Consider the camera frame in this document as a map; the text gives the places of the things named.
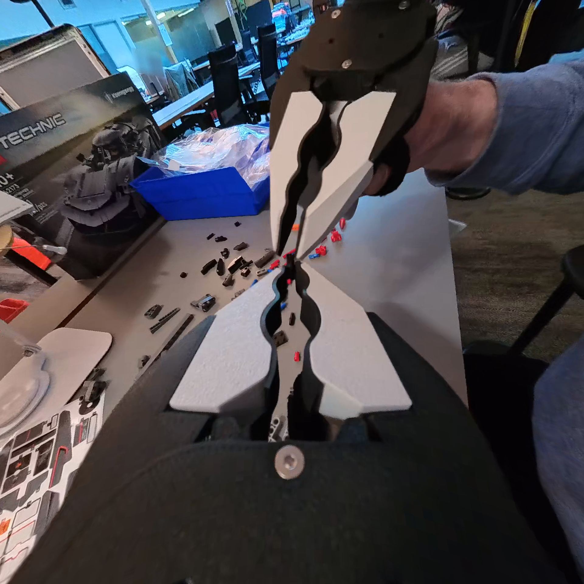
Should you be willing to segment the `dark lego gear assembly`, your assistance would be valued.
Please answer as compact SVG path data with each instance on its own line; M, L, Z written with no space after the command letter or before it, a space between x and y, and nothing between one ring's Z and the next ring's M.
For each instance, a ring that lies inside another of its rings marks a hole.
M78 413L85 415L92 412L99 404L101 395L106 390L109 382L103 379L106 369L94 368L80 386Z

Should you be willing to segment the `clear plastic bags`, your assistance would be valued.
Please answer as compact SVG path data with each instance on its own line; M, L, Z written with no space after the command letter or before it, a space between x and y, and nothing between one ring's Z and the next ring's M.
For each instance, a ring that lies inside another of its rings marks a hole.
M268 124L208 128L138 157L168 177L232 168L252 189L269 177L269 158Z

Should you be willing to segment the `clear plastic stand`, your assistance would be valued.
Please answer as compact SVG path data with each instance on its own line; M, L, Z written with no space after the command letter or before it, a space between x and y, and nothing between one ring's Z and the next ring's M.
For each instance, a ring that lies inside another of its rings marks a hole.
M1 379L1 435L11 432L36 408L50 385L42 348L1 321L1 334L23 350L20 361Z

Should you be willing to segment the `person's right forearm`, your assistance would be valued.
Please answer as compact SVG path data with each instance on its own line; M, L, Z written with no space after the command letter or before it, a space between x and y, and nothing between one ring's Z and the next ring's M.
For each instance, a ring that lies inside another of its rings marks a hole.
M480 72L498 104L485 150L458 174L426 170L435 186L583 192L583 60L553 61L526 72Z

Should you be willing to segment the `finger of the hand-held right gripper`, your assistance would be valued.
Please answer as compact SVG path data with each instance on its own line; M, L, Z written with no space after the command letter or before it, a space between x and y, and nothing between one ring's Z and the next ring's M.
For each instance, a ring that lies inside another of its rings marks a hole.
M395 97L395 92L372 91L335 105L331 120L338 148L322 170L318 192L304 211L298 259L310 254L369 184L373 176L369 157Z
M311 92L293 92L270 147L270 229L278 255L286 250L300 204L303 215L296 254L309 255L329 228L326 172L316 158L314 141L326 136L317 129L327 119L325 105Z

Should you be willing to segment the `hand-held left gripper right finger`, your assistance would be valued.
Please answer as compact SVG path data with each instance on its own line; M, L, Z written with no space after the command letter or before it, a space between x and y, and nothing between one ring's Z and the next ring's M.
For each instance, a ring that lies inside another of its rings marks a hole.
M376 330L375 315L304 262L296 262L300 321L309 332L288 398L288 436L326 440L329 419L346 422L412 407Z

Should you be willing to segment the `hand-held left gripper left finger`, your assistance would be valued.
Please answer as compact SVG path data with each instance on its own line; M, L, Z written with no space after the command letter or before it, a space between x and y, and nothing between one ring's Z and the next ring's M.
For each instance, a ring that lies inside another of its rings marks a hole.
M169 401L178 412L234 418L267 440L279 396L273 335L281 326L286 271L275 269L201 323L201 340Z

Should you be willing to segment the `blue plastic bin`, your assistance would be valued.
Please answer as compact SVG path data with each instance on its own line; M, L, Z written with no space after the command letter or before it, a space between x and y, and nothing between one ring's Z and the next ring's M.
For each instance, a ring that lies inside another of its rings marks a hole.
M267 204L270 179L250 188L233 167L166 176L150 168L130 184L167 221L257 215Z

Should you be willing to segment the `pile of small lego pieces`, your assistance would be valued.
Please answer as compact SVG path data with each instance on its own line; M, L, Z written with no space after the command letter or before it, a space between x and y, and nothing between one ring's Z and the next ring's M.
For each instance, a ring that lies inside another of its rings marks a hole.
M336 227L332 228L329 236L331 238L332 243L340 242L342 240L342 236ZM315 247L314 252L308 255L308 259L315 259L315 258L323 257L327 254L327 250L326 250L326 243L328 241L327 238L328 238L328 236L326 235L323 238L323 240L321 241L321 243ZM270 261L274 256L274 252L269 248L267 250L266 254L260 260L258 260L256 262L256 266L258 268L256 278L259 279L259 278L263 277L264 275L273 272L274 270L276 270L279 267L279 265L281 263L285 264L285 260L283 259L283 256L285 256L287 253L282 255L282 260L277 259L277 260L273 261L269 266L267 266L267 262ZM244 259L242 259L240 257L237 257L237 260L240 261L240 264L237 266L235 264L233 264L232 267L235 270L241 269L241 277L243 277L243 278L248 277L249 273L250 273L250 268L253 266L253 262L246 262ZM218 260L212 259L210 262L207 262L205 264L205 266L203 267L202 274L207 274L214 267L217 267L218 274L222 275L224 273L223 259L218 259ZM202 310L203 312L208 312L211 308L213 308L215 303L216 303L215 295L205 294L201 300L196 301L196 302L192 302L190 305L193 308L196 308L198 310ZM151 308L149 308L148 311L146 311L145 316L149 317L149 318L157 317L159 315L159 313L162 311L162 309L163 309L163 305L155 304ZM173 310L169 311L167 314L163 315L162 317L160 317L158 319L158 321L150 327L150 329L149 329L150 332L152 334L156 333L171 318L173 318L179 311L180 311L180 308L177 307L177 308L174 308ZM148 364L152 363L151 360L152 360L153 356L154 355L151 355L151 356L144 355L144 356L140 357L140 360L138 362L139 370L144 369Z

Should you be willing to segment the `long dark grey lego plate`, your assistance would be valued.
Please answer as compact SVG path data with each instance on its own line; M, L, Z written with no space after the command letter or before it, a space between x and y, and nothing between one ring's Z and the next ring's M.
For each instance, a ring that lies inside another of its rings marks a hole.
M165 352L169 351L170 348L180 339L180 337L185 333L186 329L191 325L195 316L192 313L186 314L183 319L175 326L170 336L164 341L161 348L153 356L151 362L157 361Z

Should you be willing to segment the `black framed screen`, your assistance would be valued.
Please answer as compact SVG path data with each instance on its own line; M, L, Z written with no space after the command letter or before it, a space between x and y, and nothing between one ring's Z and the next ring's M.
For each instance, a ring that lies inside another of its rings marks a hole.
M1 103L18 110L109 75L81 31L60 25L1 49Z

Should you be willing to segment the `black lego set box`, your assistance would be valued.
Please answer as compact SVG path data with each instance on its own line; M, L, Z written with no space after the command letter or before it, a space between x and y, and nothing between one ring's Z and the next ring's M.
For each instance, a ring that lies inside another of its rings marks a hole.
M16 222L66 248L75 280L102 276L159 218L134 188L166 141L127 73L1 116L1 190L32 205Z

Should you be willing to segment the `person's right hand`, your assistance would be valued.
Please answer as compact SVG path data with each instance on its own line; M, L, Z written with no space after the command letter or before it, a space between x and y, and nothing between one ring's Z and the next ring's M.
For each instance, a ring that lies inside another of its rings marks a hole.
M405 135L406 173L457 176L488 145L498 116L495 86L487 79L431 81L418 120Z

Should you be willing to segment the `black office chair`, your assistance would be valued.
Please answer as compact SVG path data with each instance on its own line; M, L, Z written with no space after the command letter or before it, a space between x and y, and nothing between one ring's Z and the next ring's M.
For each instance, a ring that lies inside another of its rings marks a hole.
M214 109L220 127L251 124L239 86L237 51L234 43L208 53L214 89Z
M275 24L258 27L258 51L260 61L260 78L267 95L259 99L259 113L269 115L271 99L278 80L280 68L278 64L277 33Z

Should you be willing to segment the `red plastic tray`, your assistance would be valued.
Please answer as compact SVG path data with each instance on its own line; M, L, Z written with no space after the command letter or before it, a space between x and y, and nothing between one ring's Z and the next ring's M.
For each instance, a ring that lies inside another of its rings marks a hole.
M0 302L1 320L9 324L15 317L21 314L30 303L17 298L5 298Z

